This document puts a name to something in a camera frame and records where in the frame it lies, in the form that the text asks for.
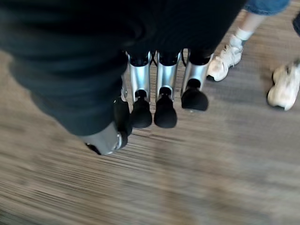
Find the blue jeans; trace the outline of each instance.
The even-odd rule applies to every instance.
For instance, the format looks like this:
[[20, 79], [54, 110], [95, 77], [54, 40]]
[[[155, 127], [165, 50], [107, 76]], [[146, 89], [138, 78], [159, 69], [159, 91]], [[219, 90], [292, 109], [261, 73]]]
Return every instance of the blue jeans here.
[[285, 10], [290, 0], [248, 0], [244, 9], [258, 15], [276, 15]]

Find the white sneaker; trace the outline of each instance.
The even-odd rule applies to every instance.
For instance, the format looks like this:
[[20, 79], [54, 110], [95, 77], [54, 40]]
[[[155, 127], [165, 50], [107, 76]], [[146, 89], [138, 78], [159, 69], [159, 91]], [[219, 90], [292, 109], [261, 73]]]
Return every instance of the white sneaker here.
[[274, 86], [268, 93], [268, 103], [285, 111], [294, 105], [300, 85], [300, 59], [277, 68], [273, 74]]
[[242, 40], [232, 36], [229, 45], [221, 51], [220, 55], [211, 61], [207, 76], [215, 81], [223, 80], [228, 73], [228, 68], [239, 63], [243, 52]]

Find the wood grain floor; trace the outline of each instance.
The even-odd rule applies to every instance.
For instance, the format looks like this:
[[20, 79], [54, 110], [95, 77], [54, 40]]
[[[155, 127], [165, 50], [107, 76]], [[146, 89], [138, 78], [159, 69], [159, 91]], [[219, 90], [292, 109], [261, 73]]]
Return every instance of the wood grain floor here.
[[1, 53], [0, 225], [299, 225], [300, 101], [282, 112], [265, 99], [272, 70], [300, 54], [299, 9], [269, 18], [228, 77], [207, 82], [205, 113], [180, 108], [180, 65], [177, 127], [134, 130], [111, 157], [37, 110]]

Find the metal cylinder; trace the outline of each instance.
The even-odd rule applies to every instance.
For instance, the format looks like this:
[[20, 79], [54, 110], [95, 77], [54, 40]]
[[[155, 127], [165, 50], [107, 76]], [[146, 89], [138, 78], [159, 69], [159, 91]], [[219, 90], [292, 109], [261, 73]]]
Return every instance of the metal cylinder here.
[[99, 155], [110, 155], [121, 148], [122, 135], [117, 131], [114, 122], [104, 130], [89, 136], [80, 136], [87, 146]]
[[165, 66], [160, 63], [160, 54], [159, 52], [157, 53], [156, 101], [159, 100], [159, 92], [162, 87], [170, 89], [170, 99], [174, 101], [176, 73], [179, 59], [180, 53], [178, 53], [176, 64]]
[[206, 80], [208, 66], [212, 58], [213, 58], [213, 54], [210, 56], [209, 62], [204, 65], [195, 65], [191, 63], [189, 60], [187, 60], [187, 67], [182, 82], [181, 95], [187, 90], [188, 82], [191, 79], [198, 80], [200, 82], [199, 90], [202, 90]]
[[143, 90], [146, 92], [146, 101], [150, 102], [150, 61], [151, 54], [148, 52], [148, 63], [145, 66], [136, 67], [130, 63], [130, 55], [128, 54], [129, 71], [132, 85], [132, 101], [136, 102], [136, 92]]

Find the black rubber foot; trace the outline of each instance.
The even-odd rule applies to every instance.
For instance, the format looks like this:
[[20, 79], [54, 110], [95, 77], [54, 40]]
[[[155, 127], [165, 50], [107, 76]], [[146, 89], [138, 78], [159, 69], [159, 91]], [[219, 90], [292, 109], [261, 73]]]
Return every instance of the black rubber foot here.
[[156, 103], [154, 123], [161, 128], [173, 128], [177, 123], [177, 114], [173, 108], [173, 101], [163, 96]]
[[183, 109], [206, 111], [208, 108], [208, 99], [197, 88], [190, 88], [181, 97], [181, 107]]
[[128, 102], [122, 101], [121, 97], [116, 98], [114, 102], [114, 118], [117, 130], [131, 135], [132, 125], [130, 123], [130, 111]]
[[146, 128], [152, 123], [152, 115], [150, 112], [150, 106], [143, 98], [133, 104], [133, 110], [130, 115], [131, 124], [134, 128]]

